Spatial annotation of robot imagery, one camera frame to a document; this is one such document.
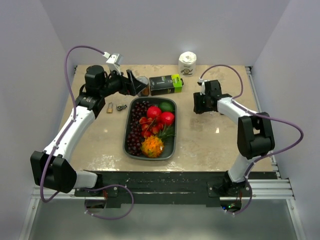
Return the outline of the small brass padlock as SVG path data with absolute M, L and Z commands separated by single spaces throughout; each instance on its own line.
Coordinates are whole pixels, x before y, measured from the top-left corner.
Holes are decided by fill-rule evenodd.
M 106 113 L 107 114 L 112 114 L 113 113 L 113 103 L 112 102 L 108 103 L 108 106 L 107 106 L 107 109 L 106 109 Z

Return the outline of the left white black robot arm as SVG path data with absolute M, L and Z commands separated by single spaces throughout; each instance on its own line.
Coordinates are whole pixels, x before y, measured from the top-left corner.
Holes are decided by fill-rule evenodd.
M 104 184 L 98 180 L 96 173 L 76 171 L 69 161 L 79 140 L 105 106 L 106 97 L 115 93 L 136 96 L 147 87 L 146 77 L 135 77 L 129 69 L 126 73 L 126 76 L 116 70 L 107 73 L 100 65 L 86 69 L 85 83 L 80 87 L 75 109 L 71 111 L 67 122 L 43 151 L 34 151 L 30 157 L 37 186 L 61 193 L 85 188 L 92 196 L 99 196 L 103 192 Z

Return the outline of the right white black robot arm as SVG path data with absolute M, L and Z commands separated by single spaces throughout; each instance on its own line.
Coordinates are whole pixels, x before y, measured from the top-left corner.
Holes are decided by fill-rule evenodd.
M 257 113 L 239 104 L 229 94 L 223 94 L 218 80 L 202 80 L 200 92 L 193 94 L 196 114 L 218 112 L 237 125 L 237 148 L 239 155 L 226 171 L 215 192 L 220 196 L 235 196 L 246 186 L 250 170 L 259 157 L 265 157 L 275 148 L 271 121 L 266 112 Z

